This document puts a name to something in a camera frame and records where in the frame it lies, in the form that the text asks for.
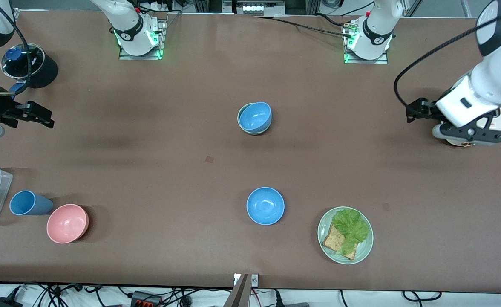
brown table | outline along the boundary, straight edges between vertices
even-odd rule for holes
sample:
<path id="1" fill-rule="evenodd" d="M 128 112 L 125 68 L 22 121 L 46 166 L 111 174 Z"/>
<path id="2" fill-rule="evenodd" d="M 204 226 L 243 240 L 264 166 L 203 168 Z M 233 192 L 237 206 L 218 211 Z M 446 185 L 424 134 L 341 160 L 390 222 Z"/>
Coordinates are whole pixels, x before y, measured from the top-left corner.
<path id="1" fill-rule="evenodd" d="M 335 30 L 318 17 L 291 19 Z M 53 130 L 21 122 L 0 139 L 13 173 L 8 200 L 29 189 L 91 215 L 77 243 L 46 235 L 48 216 L 0 216 L 0 281 L 501 292 L 501 144 L 454 148 L 406 124 L 392 82 L 412 60 L 472 20 L 404 19 L 389 65 L 343 64 L 338 37 L 248 16 L 185 15 L 161 61 L 119 61 L 100 12 L 23 12 L 27 40 L 59 65 L 28 90 Z M 14 37 L 9 45 L 18 43 Z M 403 96 L 435 99 L 480 55 L 467 38 L 420 64 Z M 0 84 L 12 81 L 0 72 Z M 263 136 L 239 108 L 267 101 Z M 249 193 L 286 200 L 273 226 L 253 223 Z M 360 264 L 335 264 L 317 223 L 335 206 L 374 229 Z"/>

green plate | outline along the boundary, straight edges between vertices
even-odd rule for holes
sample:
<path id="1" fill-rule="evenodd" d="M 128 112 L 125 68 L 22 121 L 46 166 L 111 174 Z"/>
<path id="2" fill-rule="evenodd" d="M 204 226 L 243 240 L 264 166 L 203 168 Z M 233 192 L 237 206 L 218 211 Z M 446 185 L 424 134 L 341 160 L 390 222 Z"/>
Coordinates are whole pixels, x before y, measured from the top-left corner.
<path id="1" fill-rule="evenodd" d="M 364 260 L 368 256 L 368 254 L 371 251 L 372 245 L 374 245 L 374 231 L 371 229 L 370 222 L 368 219 L 362 214 L 362 212 L 358 211 L 368 227 L 370 228 L 370 231 L 368 232 L 368 236 L 364 241 L 361 243 L 358 243 L 356 247 L 356 255 L 354 255 L 354 260 L 349 260 L 347 257 L 344 257 L 342 255 L 336 255 L 336 252 L 325 247 L 322 243 L 324 242 L 324 239 L 328 235 L 328 230 L 330 229 L 330 225 L 332 224 L 332 218 L 338 213 L 339 211 L 347 210 L 347 209 L 353 209 L 356 210 L 355 208 L 350 208 L 350 207 L 337 207 L 334 209 L 329 210 L 326 212 L 322 218 L 320 219 L 319 222 L 319 228 L 317 229 L 317 237 L 319 238 L 319 245 L 322 251 L 330 258 L 331 260 L 334 260 L 338 264 L 357 264 L 361 261 Z"/>

bread slice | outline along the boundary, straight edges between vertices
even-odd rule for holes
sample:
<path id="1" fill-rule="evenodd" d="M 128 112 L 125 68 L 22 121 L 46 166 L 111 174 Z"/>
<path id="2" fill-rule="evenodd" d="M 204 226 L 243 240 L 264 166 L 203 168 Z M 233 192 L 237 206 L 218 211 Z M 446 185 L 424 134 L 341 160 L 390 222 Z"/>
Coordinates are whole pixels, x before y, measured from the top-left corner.
<path id="1" fill-rule="evenodd" d="M 333 251 L 338 251 L 338 249 L 342 248 L 343 242 L 345 240 L 346 238 L 342 235 L 340 231 L 338 231 L 338 229 L 336 229 L 336 227 L 334 227 L 334 224 L 330 224 L 328 235 L 325 237 L 324 242 L 322 244 Z M 354 260 L 357 244 L 354 245 L 354 251 L 352 253 L 343 256 L 347 257 L 349 260 Z"/>

lettuce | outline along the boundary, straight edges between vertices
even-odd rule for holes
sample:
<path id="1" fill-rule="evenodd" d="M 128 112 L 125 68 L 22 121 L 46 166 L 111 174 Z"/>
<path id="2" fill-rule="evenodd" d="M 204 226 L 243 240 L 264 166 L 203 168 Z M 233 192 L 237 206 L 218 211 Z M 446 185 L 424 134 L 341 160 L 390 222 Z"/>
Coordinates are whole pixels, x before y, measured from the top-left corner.
<path id="1" fill-rule="evenodd" d="M 346 238 L 342 247 L 336 252 L 337 255 L 352 253 L 356 249 L 356 244 L 364 241 L 370 231 L 360 213 L 354 209 L 338 211 L 332 218 L 332 224 Z"/>

blue bowl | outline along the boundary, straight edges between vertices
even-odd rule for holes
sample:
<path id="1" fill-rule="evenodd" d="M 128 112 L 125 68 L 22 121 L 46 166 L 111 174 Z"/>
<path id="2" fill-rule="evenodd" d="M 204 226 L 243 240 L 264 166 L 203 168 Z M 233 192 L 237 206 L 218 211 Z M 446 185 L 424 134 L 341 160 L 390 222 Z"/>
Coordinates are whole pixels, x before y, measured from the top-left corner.
<path id="1" fill-rule="evenodd" d="M 261 134 L 271 125 L 271 107 L 265 102 L 243 105 L 237 113 L 239 127 L 248 134 Z"/>
<path id="2" fill-rule="evenodd" d="M 265 226 L 275 224 L 284 213 L 283 196 L 274 188 L 257 188 L 249 195 L 247 213 L 257 224 Z"/>

